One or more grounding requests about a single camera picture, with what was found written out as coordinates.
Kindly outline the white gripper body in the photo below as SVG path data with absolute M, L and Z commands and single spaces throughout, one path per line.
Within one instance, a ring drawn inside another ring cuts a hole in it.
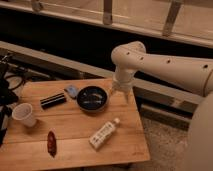
M 132 89 L 135 73 L 135 70 L 117 67 L 112 79 L 112 90 L 128 94 Z

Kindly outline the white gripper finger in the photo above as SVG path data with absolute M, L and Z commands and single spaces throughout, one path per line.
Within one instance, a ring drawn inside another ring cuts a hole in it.
M 129 94 L 130 94 L 129 92 L 124 93 L 126 103 L 129 103 L 129 96 L 130 96 Z
M 114 88 L 111 88 L 109 94 L 112 95 L 114 93 Z

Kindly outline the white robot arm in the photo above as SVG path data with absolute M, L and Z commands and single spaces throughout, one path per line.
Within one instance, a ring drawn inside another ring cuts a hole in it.
M 128 96 L 134 75 L 141 71 L 203 97 L 188 131 L 188 146 L 178 171 L 213 171 L 213 59 L 149 54 L 134 41 L 115 47 L 112 92 Z

